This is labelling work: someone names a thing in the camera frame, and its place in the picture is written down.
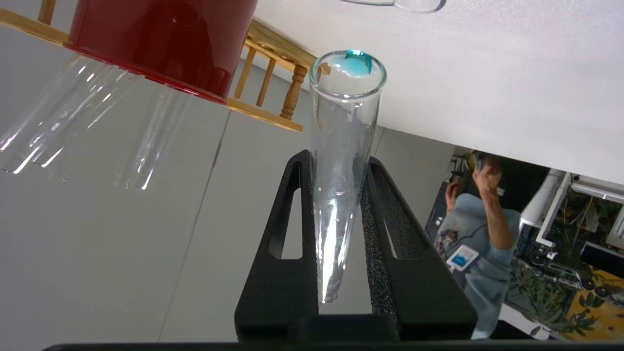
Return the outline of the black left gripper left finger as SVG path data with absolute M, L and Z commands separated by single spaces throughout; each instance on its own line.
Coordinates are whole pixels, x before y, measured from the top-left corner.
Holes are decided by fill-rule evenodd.
M 312 206 L 311 153 L 292 156 L 234 313 L 239 342 L 286 341 L 303 318 L 318 314 L 318 273 Z M 293 195 L 301 192 L 300 258 L 283 259 Z

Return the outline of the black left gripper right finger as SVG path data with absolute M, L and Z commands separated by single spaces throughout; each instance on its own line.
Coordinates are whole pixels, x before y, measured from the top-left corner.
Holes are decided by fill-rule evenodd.
M 372 312 L 388 316 L 402 341 L 469 340 L 475 308 L 374 157 L 366 169 L 360 209 Z

